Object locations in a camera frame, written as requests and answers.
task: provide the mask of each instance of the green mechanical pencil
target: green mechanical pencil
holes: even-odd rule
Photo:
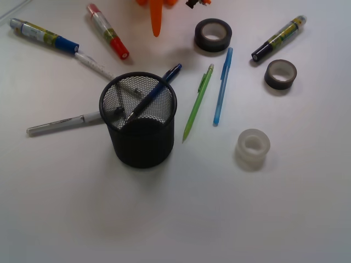
[[[198,89],[199,94],[197,95],[197,99],[195,101],[193,110],[191,111],[191,114],[190,114],[189,119],[188,119],[188,123],[186,124],[185,130],[184,130],[183,142],[188,137],[190,130],[191,130],[191,127],[193,126],[193,123],[194,123],[196,114],[199,110],[203,95],[205,94],[207,85],[210,81],[210,78],[211,78],[211,75],[213,72],[213,68],[214,68],[214,65],[210,64],[207,73],[203,74],[203,77],[202,77],[202,80],[201,80],[201,83],[200,83],[200,86]]]

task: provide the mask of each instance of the white pen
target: white pen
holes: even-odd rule
[[[111,73],[104,66],[98,64],[95,60],[93,60],[92,58],[88,57],[83,53],[76,52],[75,58],[79,60],[81,63],[83,63],[84,65],[90,67],[92,70],[95,70],[97,73],[100,73],[101,75],[103,75],[109,81],[113,81],[117,77],[117,75]],[[140,95],[140,92],[138,91],[138,89],[131,89],[125,86],[122,86],[122,88],[130,93]]]
[[[100,112],[97,111],[97,112],[93,112],[93,113],[89,113],[89,114],[80,115],[80,116],[74,117],[74,118],[62,119],[62,120],[57,121],[57,122],[51,122],[51,123],[35,126],[32,128],[28,128],[27,133],[29,136],[32,136],[32,135],[35,135],[36,133],[41,133],[44,131],[47,132],[49,130],[74,126],[74,125],[78,125],[81,123],[92,123],[92,122],[97,121],[99,119],[101,119],[101,115],[100,115]]]

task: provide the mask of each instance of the black tape roll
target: black tape roll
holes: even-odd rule
[[[276,79],[274,75],[287,76],[286,81]],[[297,76],[297,70],[293,63],[279,59],[272,61],[264,75],[266,83],[274,89],[283,90],[291,87]]]
[[[215,35],[219,39],[210,39],[206,36]],[[195,29],[195,43],[204,51],[220,52],[226,49],[231,40],[230,26],[216,18],[202,20]]]

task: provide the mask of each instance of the black mesh pen holder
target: black mesh pen holder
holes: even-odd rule
[[[127,122],[128,116],[159,83],[163,88],[152,102]],[[146,72],[121,75],[106,86],[100,97],[100,114],[123,163],[150,168],[168,157],[174,144],[175,95],[166,81]]]

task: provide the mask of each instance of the pen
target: pen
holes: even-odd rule
[[[287,39],[295,35],[306,24],[306,21],[307,18],[304,15],[300,15],[288,23],[251,54],[253,61],[258,62],[261,58],[281,46]]]
[[[118,75],[115,75],[111,72],[109,72],[104,66],[98,64],[95,60],[93,60],[90,56],[87,56],[84,53],[81,52],[77,52],[75,54],[75,58],[77,60],[79,60],[81,63],[83,63],[84,65],[90,67],[92,70],[96,71],[97,73],[100,73],[101,75],[103,75],[105,78],[107,78],[109,81],[113,81]],[[132,95],[136,95],[137,97],[141,96],[141,92],[135,88],[135,89],[131,89],[130,87],[126,86],[126,85],[122,85],[122,88],[131,93]]]
[[[178,64],[174,68],[168,70],[166,72],[166,74],[163,75],[162,78],[166,82],[170,82],[176,76],[176,74],[180,71],[181,68],[182,68],[182,65]],[[162,90],[163,87],[164,87],[164,85],[162,83],[157,84],[154,87],[154,89],[145,98],[142,99],[142,101],[138,104],[138,106],[129,115],[129,117],[127,118],[127,122],[135,119],[136,116],[138,116],[147,107],[147,105],[152,102],[154,97],[156,97],[156,95]]]
[[[190,130],[191,130],[191,127],[193,126],[193,123],[194,123],[197,111],[199,110],[199,107],[200,107],[203,95],[205,94],[207,85],[208,85],[208,83],[210,81],[210,78],[211,78],[211,75],[212,75],[212,72],[213,72],[213,69],[214,69],[214,65],[211,64],[209,66],[209,68],[208,68],[207,73],[203,74],[202,80],[200,82],[199,89],[197,91],[199,94],[197,95],[197,98],[196,98],[193,110],[191,111],[191,114],[189,116],[188,122],[187,122],[187,124],[185,126],[184,135],[183,135],[183,142],[188,137],[188,135],[190,133]]]
[[[68,53],[74,54],[79,48],[78,44],[62,36],[17,18],[12,18],[10,20],[10,27],[21,35],[43,42],[46,45],[51,45],[54,48]]]
[[[220,84],[217,107],[216,107],[216,112],[214,114],[214,120],[213,120],[214,125],[218,125],[218,123],[219,123],[220,112],[222,110],[225,86],[227,85],[227,79],[228,79],[228,73],[229,73],[229,69],[230,69],[232,55],[233,55],[233,49],[228,48],[227,58],[225,59],[225,63],[223,65],[222,76],[220,77],[220,80],[222,81],[222,83]]]
[[[92,16],[91,20],[93,21],[94,25],[97,27],[100,34],[105,38],[110,47],[120,56],[120,59],[124,60],[128,58],[129,51],[123,45],[115,30],[106,20],[99,8],[95,4],[89,4],[87,9]]]
[[[124,111],[124,109],[122,107],[118,107],[114,111],[114,115],[118,116],[123,111]],[[57,122],[51,122],[51,123],[35,126],[32,128],[28,128],[27,133],[29,136],[32,136],[32,135],[35,135],[37,133],[42,133],[44,131],[47,132],[49,130],[56,130],[56,129],[64,128],[64,127],[71,127],[71,126],[82,124],[82,123],[92,123],[92,122],[98,121],[100,119],[101,119],[100,112],[97,111],[97,112],[93,112],[93,113],[89,113],[89,114],[80,115],[80,116],[74,117],[74,118],[62,119],[62,120],[57,121]]]

